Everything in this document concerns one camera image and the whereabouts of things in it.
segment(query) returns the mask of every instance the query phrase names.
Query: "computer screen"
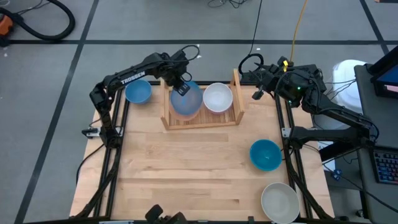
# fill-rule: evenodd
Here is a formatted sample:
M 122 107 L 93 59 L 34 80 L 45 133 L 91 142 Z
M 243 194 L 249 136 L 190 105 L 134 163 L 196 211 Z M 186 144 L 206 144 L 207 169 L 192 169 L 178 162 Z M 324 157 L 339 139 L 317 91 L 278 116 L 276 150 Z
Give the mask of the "computer screen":
M 393 66 L 390 70 L 381 75 L 377 81 L 389 82 L 391 85 L 398 85 L 398 65 Z

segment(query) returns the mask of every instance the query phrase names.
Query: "wooden tabletop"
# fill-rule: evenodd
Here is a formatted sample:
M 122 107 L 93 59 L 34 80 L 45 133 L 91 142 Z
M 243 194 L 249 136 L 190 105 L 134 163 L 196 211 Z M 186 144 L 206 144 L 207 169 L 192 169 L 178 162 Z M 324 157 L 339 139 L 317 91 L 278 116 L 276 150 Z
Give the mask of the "wooden tabletop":
M 166 131 L 160 120 L 160 87 L 152 90 L 150 103 L 129 107 L 111 218 L 144 220 L 146 212 L 159 204 L 164 214 L 182 212 L 188 220 L 241 221 L 248 216 L 269 220 L 261 208 L 261 194 L 271 183 L 288 184 L 286 165 L 282 162 L 275 171 L 260 171 L 252 165 L 249 149 L 258 139 L 270 139 L 282 148 L 275 101 L 267 94 L 254 101 L 255 87 L 242 86 L 245 114 L 240 125 Z M 312 126 L 308 113 L 293 109 L 293 114 L 296 126 Z M 98 138 L 88 140 L 85 156 L 101 143 Z M 104 151 L 81 168 L 71 215 L 82 210 L 96 191 Z M 334 217 L 318 152 L 305 146 L 301 155 L 309 191 Z M 304 217 L 303 203 L 301 211 Z

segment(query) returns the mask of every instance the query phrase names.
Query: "translucent blue bowl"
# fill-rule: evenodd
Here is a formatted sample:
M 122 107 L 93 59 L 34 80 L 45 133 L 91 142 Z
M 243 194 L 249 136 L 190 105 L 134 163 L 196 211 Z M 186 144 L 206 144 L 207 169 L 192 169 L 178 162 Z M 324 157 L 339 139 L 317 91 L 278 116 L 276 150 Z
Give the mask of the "translucent blue bowl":
M 170 102 L 176 113 L 182 116 L 190 116 L 195 114 L 203 103 L 203 91 L 195 82 L 187 82 L 191 88 L 184 95 L 181 96 L 175 90 L 172 91 Z
M 273 141 L 261 139 L 251 146 L 250 159 L 258 169 L 273 171 L 282 163 L 282 153 Z
M 138 105 L 147 103 L 152 94 L 152 87 L 148 81 L 136 80 L 126 87 L 126 99 Z

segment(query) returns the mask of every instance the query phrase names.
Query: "black power cord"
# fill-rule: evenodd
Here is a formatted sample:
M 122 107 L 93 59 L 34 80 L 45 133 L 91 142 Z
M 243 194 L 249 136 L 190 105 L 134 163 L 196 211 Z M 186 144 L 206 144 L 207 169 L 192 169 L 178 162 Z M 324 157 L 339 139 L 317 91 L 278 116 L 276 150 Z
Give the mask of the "black power cord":
M 308 144 L 304 144 L 304 145 L 305 145 L 305 146 L 308 146 L 308 147 L 310 147 L 310 148 L 312 148 L 312 149 L 314 149 L 314 151 L 319 152 L 318 149 L 315 148 L 315 147 L 313 147 L 313 146 L 310 146 L 310 145 L 308 145 Z M 348 178 L 342 176 L 341 174 L 337 174 L 336 172 L 332 171 L 332 170 L 329 169 L 329 167 L 327 167 L 325 164 L 326 164 L 326 162 L 322 163 L 322 165 L 323 165 L 326 169 L 328 169 L 330 172 L 332 172 L 332 173 L 334 173 L 335 175 L 337 175 L 337 176 L 339 176 L 339 177 L 341 177 L 341 178 L 347 180 L 350 184 L 354 185 L 354 186 L 355 186 L 356 188 L 358 188 L 360 191 L 366 193 L 367 195 L 369 195 L 370 197 L 372 197 L 374 200 L 378 201 L 378 202 L 379 202 L 380 204 L 382 204 L 383 206 L 387 207 L 388 209 L 392 210 L 393 212 L 398 213 L 398 209 L 396 209 L 396 208 L 394 208 L 394 207 L 388 205 L 386 202 L 383 202 L 382 200 L 378 199 L 378 198 L 377 198 L 376 196 L 374 196 L 372 193 L 368 192 L 367 190 L 364 190 L 363 188 L 361 188 L 360 186 L 358 186 L 357 184 L 355 184 L 353 181 L 349 180 Z
M 262 0 L 260 0 L 260 5 L 259 5 L 259 11 L 257 13 L 257 20 L 256 20 L 256 27 L 254 28 L 254 34 L 253 34 L 253 39 L 251 41 L 251 47 L 250 47 L 250 51 L 248 53 L 248 55 L 241 61 L 241 63 L 238 66 L 238 71 L 241 75 L 243 75 L 242 72 L 242 66 L 243 64 L 251 57 L 258 57 L 260 59 L 260 65 L 264 64 L 264 58 L 262 57 L 261 54 L 252 54 L 252 50 L 253 50 L 253 45 L 254 45 L 254 39 L 256 38 L 256 33 L 257 33 L 257 27 L 259 24 L 259 19 L 260 19 L 260 13 L 261 13 L 261 6 L 262 6 Z M 258 66 L 254 71 L 259 71 L 261 69 L 260 66 Z
M 234 1 L 234 0 L 210 0 L 207 2 L 207 6 L 212 7 L 212 8 L 221 7 L 221 6 L 224 6 L 227 1 L 232 5 L 232 7 L 237 9 L 237 8 L 241 7 L 241 5 L 243 5 L 243 3 L 245 3 L 248 0 L 239 0 L 238 2 Z
M 49 2 L 46 2 L 46 3 L 44 3 L 44 4 L 42 4 L 42 3 L 43 3 L 43 0 L 40 0 L 40 2 L 39 2 L 37 5 L 35 5 L 35 6 L 33 6 L 33 7 L 29 7 L 29 8 L 27 8 L 27 9 L 24 9 L 24 10 L 21 10 L 21 11 L 18 11 L 18 12 L 16 12 L 16 14 L 23 15 L 23 14 L 29 12 L 30 10 L 33 10 L 33 9 L 40 9 L 40 8 L 43 7 L 43 6 L 46 6 L 46 5 L 50 4 Z
M 25 22 L 24 19 L 22 18 L 22 16 L 20 15 L 20 13 L 25 13 L 27 11 L 20 11 L 19 14 L 18 13 L 12 13 L 10 11 L 8 11 L 5 8 L 0 7 L 0 14 L 4 14 L 7 17 L 9 17 L 13 22 L 15 22 L 16 24 L 20 25 L 24 30 L 26 30 L 28 33 L 32 34 L 33 36 L 42 39 L 42 40 L 51 40 L 51 41 L 55 41 L 55 40 L 62 40 L 64 39 L 66 36 L 68 36 L 73 29 L 75 28 L 75 17 L 73 16 L 72 12 L 69 10 L 69 8 L 67 8 L 64 4 L 60 3 L 57 0 L 47 0 L 48 2 L 51 2 L 52 4 L 58 6 L 60 9 L 62 9 L 68 16 L 69 18 L 69 25 L 68 27 L 62 31 L 60 34 L 57 35 L 44 35 L 41 34 L 35 30 L 33 30 L 32 28 L 30 28 Z M 37 5 L 35 6 L 35 8 L 39 8 L 42 7 L 44 5 Z
M 91 123 L 89 124 L 89 126 L 91 127 L 92 124 L 94 124 L 95 122 L 98 122 L 100 119 L 97 119 L 97 120 L 91 122 Z M 122 131 L 122 127 L 120 127 L 120 126 L 116 126 L 116 127 L 119 127 L 119 128 L 120 128 L 120 131 L 119 131 L 119 133 L 118 133 L 118 134 L 120 135 L 120 132 Z M 104 146 L 104 144 L 100 145 L 97 149 L 95 149 L 92 153 L 90 153 L 87 157 L 85 157 L 85 158 L 83 159 L 83 161 L 80 163 L 80 165 L 79 165 L 79 167 L 77 168 L 77 171 L 76 171 L 76 184 L 77 184 L 77 182 L 79 181 L 80 169 L 81 169 L 81 167 L 83 166 L 83 164 L 86 162 L 86 160 L 87 160 L 88 158 L 90 158 L 91 156 L 93 156 L 94 154 L 96 154 L 103 146 Z
M 371 194 L 370 192 L 368 192 L 367 190 L 364 190 L 362 187 L 358 186 L 357 184 L 355 184 L 354 182 L 350 181 L 348 178 L 342 176 L 341 174 L 337 174 L 334 171 L 332 171 L 331 169 L 329 169 L 327 166 L 325 166 L 323 164 L 323 166 L 328 169 L 330 172 L 334 173 L 335 175 L 347 180 L 350 184 L 354 185 L 356 188 L 358 188 L 358 190 L 364 192 L 365 194 L 369 195 L 370 197 L 372 197 L 374 200 L 376 200 L 377 202 L 379 202 L 380 204 L 382 204 L 383 206 L 387 207 L 388 209 L 392 210 L 393 212 L 398 213 L 398 210 L 390 205 L 388 205 L 386 202 L 383 202 L 382 200 L 378 199 L 376 196 L 374 196 L 373 194 Z
M 86 162 L 86 160 L 88 158 L 90 158 L 92 155 L 96 154 L 103 146 L 104 146 L 104 144 L 100 145 L 97 149 L 95 149 L 92 153 L 90 153 L 85 159 L 83 159 L 83 161 L 80 163 L 80 165 L 76 171 L 76 184 L 79 181 L 79 174 L 80 174 L 80 169 L 81 169 L 82 165 Z

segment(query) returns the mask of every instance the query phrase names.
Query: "black metal frame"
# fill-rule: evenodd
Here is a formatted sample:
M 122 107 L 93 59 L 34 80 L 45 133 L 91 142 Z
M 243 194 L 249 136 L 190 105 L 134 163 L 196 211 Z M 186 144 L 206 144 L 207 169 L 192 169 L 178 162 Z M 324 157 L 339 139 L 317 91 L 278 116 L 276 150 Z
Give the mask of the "black metal frame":
M 209 82 L 209 81 L 199 81 L 197 82 L 198 85 L 210 85 L 214 82 Z M 153 81 L 150 82 L 151 85 L 160 85 L 159 81 Z M 252 83 L 249 82 L 241 82 L 241 85 L 253 85 Z M 117 94 L 116 94 L 116 99 L 115 99 L 115 103 L 114 103 L 114 111 L 113 111 L 113 120 L 112 123 L 113 125 L 117 124 L 117 118 L 118 118 L 118 113 L 120 110 L 120 102 L 121 102 L 121 94 L 123 92 L 123 89 L 120 89 Z M 281 137 L 282 137 L 282 128 L 285 127 L 285 123 L 284 123 L 284 117 L 283 117 L 283 112 L 282 112 L 282 107 L 280 104 L 280 99 L 279 97 L 275 98 L 275 105 L 276 105 L 276 109 L 277 109 L 277 115 L 278 115 L 278 120 L 279 120 L 279 126 L 280 126 L 280 133 L 281 133 Z M 285 102 L 286 105 L 286 110 L 287 110 L 287 118 L 289 121 L 289 126 L 292 128 L 294 127 L 294 118 L 293 118 L 293 114 L 292 114 L 292 109 L 290 107 L 290 105 Z M 124 136 L 124 130 L 126 127 L 126 122 L 127 122 L 127 112 L 129 109 L 129 102 L 127 100 L 125 100 L 124 102 L 124 108 L 123 108 L 123 115 L 122 115 L 122 120 L 121 120 L 121 127 L 123 129 L 123 135 L 122 135 L 122 144 L 119 148 L 116 148 L 116 154 L 121 154 L 121 150 L 123 147 L 123 136 Z M 282 138 L 282 144 L 283 144 L 283 149 L 288 149 L 288 145 L 287 143 L 284 141 L 284 139 Z M 112 149 L 107 148 L 105 155 L 104 155 L 104 162 L 103 162 L 103 167 L 102 167 L 102 171 L 101 171 L 101 177 L 99 180 L 99 184 L 102 184 L 105 180 L 106 174 L 108 172 L 108 167 L 109 167 L 109 160 L 111 157 L 111 151 Z M 284 156 L 285 158 L 290 157 L 289 156 L 289 150 L 283 150 L 284 152 Z M 303 169 L 303 164 L 302 164 L 302 159 L 301 159 L 301 155 L 300 155 L 300 151 L 298 149 L 296 149 L 294 151 L 295 154 L 295 159 L 297 161 L 297 170 L 298 170 L 298 176 L 300 178 L 301 184 L 303 186 L 305 186 L 305 188 L 307 188 L 307 184 L 305 181 L 305 174 L 304 174 L 304 169 Z M 119 157 L 115 157 L 115 161 L 114 162 L 119 162 L 116 161 L 116 159 L 120 160 L 120 156 Z M 291 160 L 287 159 L 286 160 L 286 166 L 289 167 L 289 163 L 291 164 Z M 117 182 L 117 178 L 118 178 L 118 173 L 119 169 L 117 169 L 116 171 L 116 175 L 113 177 L 111 183 L 110 183 L 110 187 L 109 187 L 109 197 L 108 197 L 108 201 L 106 203 L 106 212 L 104 216 L 100 216 L 100 210 L 101 210 L 101 204 L 102 204 L 102 197 L 99 198 L 99 200 L 97 201 L 96 206 L 94 207 L 94 212 L 93 212 L 93 217 L 85 217 L 85 218 L 73 218 L 71 217 L 70 219 L 67 220 L 52 220 L 52 221 L 45 221 L 45 222 L 34 222 L 34 223 L 30 223 L 30 224 L 69 224 L 69 223 L 77 223 L 77 224 L 92 224 L 92 223 L 99 223 L 99 222 L 104 222 L 104 221 L 111 221 L 111 214 L 112 214 L 112 208 L 113 208 L 113 200 L 114 200 L 114 194 L 115 194 L 115 190 L 116 190 L 116 182 Z M 293 178 L 288 175 L 289 178 L 289 185 L 291 188 L 293 188 L 296 191 L 296 183 L 293 180 Z M 303 197 L 303 202 L 304 202 L 304 206 L 305 206 L 305 216 L 306 218 L 303 218 L 302 215 L 303 214 L 299 214 L 299 216 L 297 217 L 297 219 L 295 220 L 295 222 L 302 222 L 302 223 L 330 223 L 330 224 L 360 224 L 360 223 L 356 223 L 356 222 L 343 222 L 343 221 L 338 221 L 338 220 L 325 220 L 325 219 L 314 219 L 313 215 L 312 215 L 312 207 L 308 201 L 307 198 Z M 146 220 L 134 220 L 134 223 L 138 223 L 138 224 L 146 224 L 147 221 Z M 253 217 L 248 217 L 248 221 L 188 221 L 189 224 L 271 224 L 272 222 L 259 222 L 259 221 L 254 221 Z

